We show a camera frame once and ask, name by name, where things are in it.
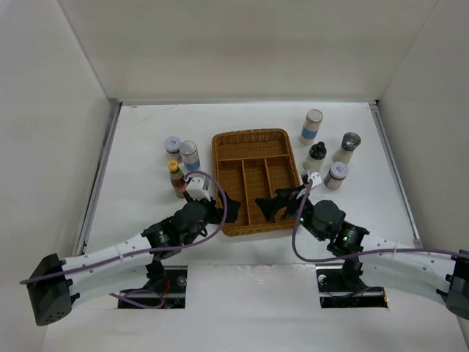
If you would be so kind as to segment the red sauce bottle yellow cap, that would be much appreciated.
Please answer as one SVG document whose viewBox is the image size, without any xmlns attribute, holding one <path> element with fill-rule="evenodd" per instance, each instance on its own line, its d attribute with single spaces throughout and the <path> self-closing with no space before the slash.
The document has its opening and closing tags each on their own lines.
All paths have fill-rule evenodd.
<svg viewBox="0 0 469 352">
<path fill-rule="evenodd" d="M 185 181 L 184 173 L 182 172 L 178 161 L 171 160 L 168 162 L 168 169 L 170 175 L 171 185 L 174 189 L 175 194 L 183 198 L 187 183 Z"/>
</svg>

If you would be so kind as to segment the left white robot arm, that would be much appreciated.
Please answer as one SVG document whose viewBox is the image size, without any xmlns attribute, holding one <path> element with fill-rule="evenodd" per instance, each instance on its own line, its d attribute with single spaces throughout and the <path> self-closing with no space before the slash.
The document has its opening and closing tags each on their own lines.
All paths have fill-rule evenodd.
<svg viewBox="0 0 469 352">
<path fill-rule="evenodd" d="M 184 193 L 185 205 L 117 245 L 78 257 L 43 259 L 25 285 L 35 323 L 47 326 L 61 320 L 88 300 L 142 286 L 154 293 L 164 284 L 162 260 L 211 239 L 207 225 L 221 229 L 237 220 L 241 204 L 218 190 L 222 206 L 209 196 L 200 177 L 192 177 Z"/>
</svg>

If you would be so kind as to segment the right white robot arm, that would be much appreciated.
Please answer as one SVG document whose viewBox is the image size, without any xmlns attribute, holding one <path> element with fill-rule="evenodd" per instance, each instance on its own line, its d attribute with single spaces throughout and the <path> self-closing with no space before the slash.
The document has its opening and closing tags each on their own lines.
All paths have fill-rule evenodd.
<svg viewBox="0 0 469 352">
<path fill-rule="evenodd" d="M 343 262 L 341 284 L 351 291 L 391 287 L 431 299 L 460 318 L 468 318 L 468 251 L 418 249 L 371 237 L 346 221 L 345 212 L 330 200 L 312 204 L 309 188 L 279 189 L 274 198 L 255 203 L 267 221 L 280 209 L 318 241 L 327 241 L 332 260 Z"/>
</svg>

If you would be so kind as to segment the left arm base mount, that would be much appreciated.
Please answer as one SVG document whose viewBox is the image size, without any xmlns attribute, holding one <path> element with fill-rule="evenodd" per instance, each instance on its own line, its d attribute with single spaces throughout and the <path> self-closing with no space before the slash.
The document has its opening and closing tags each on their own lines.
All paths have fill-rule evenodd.
<svg viewBox="0 0 469 352">
<path fill-rule="evenodd" d="M 119 309 L 184 309 L 188 285 L 187 266 L 165 266 L 156 280 L 149 280 L 142 288 L 119 292 L 125 301 L 118 299 Z"/>
</svg>

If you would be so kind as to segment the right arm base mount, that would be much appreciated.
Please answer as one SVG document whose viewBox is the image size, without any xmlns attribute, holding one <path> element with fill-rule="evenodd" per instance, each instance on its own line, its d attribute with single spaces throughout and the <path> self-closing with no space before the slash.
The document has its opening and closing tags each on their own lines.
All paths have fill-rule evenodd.
<svg viewBox="0 0 469 352">
<path fill-rule="evenodd" d="M 315 267 L 323 309 L 388 308 L 382 287 L 368 287 L 360 279 L 345 279 L 340 265 Z"/>
</svg>

